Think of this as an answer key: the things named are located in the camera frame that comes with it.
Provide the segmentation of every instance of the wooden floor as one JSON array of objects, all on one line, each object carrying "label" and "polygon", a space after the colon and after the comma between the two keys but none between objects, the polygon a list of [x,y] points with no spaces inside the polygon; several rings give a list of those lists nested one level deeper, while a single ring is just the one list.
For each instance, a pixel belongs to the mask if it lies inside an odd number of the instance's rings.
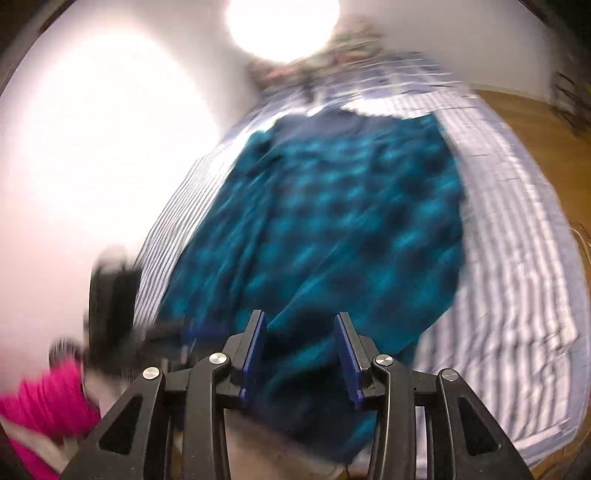
[{"label": "wooden floor", "polygon": [[[554,116],[546,103],[515,95],[478,92],[515,131],[554,186],[571,222],[591,232],[591,134],[576,138],[569,125]],[[587,280],[591,280],[587,270]],[[570,463],[583,438],[591,432],[591,408],[574,442],[534,469],[544,480],[557,480],[561,466]]]}]

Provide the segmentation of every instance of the wrinkled fabric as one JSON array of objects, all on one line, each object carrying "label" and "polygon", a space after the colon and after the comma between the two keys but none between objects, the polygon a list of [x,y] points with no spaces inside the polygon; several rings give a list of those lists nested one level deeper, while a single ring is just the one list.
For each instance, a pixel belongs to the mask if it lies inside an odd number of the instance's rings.
[{"label": "wrinkled fabric", "polygon": [[[80,364],[74,360],[45,372],[40,380],[23,381],[14,395],[0,396],[0,416],[56,443],[82,437],[100,422],[98,408],[84,396]],[[57,480],[59,475],[37,454],[11,444],[35,480]]]},{"label": "wrinkled fabric", "polygon": [[251,413],[348,462],[371,441],[374,416],[347,397],[335,315],[349,312],[380,352],[412,359],[457,289],[463,189],[433,115],[312,119],[286,117],[249,139],[175,266],[160,319],[187,319],[184,341],[208,343],[265,311]]}]

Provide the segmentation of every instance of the pink fabric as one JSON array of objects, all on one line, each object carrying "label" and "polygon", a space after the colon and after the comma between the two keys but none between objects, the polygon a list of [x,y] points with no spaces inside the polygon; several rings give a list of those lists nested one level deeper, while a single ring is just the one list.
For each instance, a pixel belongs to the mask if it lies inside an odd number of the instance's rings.
[{"label": "pink fabric", "polygon": [[[64,437],[89,433],[100,421],[98,408],[84,396],[80,365],[74,360],[46,372],[38,381],[23,381],[16,395],[0,396],[0,415],[57,443]],[[36,480],[59,477],[28,448],[11,443]]]}]

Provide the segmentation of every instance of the striped bed sheet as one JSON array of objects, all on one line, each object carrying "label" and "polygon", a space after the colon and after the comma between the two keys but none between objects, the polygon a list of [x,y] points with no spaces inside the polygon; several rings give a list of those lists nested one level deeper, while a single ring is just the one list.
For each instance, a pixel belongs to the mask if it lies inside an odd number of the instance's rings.
[{"label": "striped bed sheet", "polygon": [[[478,95],[418,53],[318,79],[313,90],[312,104],[298,88],[265,98],[195,162],[139,253],[135,324],[155,320],[175,262],[251,133],[323,108],[402,118],[435,112],[466,188],[466,265],[454,305],[422,335],[414,368],[458,370],[530,465],[564,446],[589,398],[589,299],[576,244],[536,163]],[[421,413],[417,422],[421,472]]]}]

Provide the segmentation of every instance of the white wall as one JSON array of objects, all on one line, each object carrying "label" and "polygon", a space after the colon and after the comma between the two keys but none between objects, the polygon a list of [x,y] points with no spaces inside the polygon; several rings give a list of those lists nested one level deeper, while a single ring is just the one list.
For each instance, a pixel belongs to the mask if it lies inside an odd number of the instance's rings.
[{"label": "white wall", "polygon": [[44,368],[53,339],[82,338],[98,253],[136,253],[193,161],[258,99],[216,15],[203,1],[79,0],[0,97],[0,391]]},{"label": "white wall", "polygon": [[548,98],[550,32],[518,0],[341,0],[369,15],[385,44],[418,50],[464,81]]}]

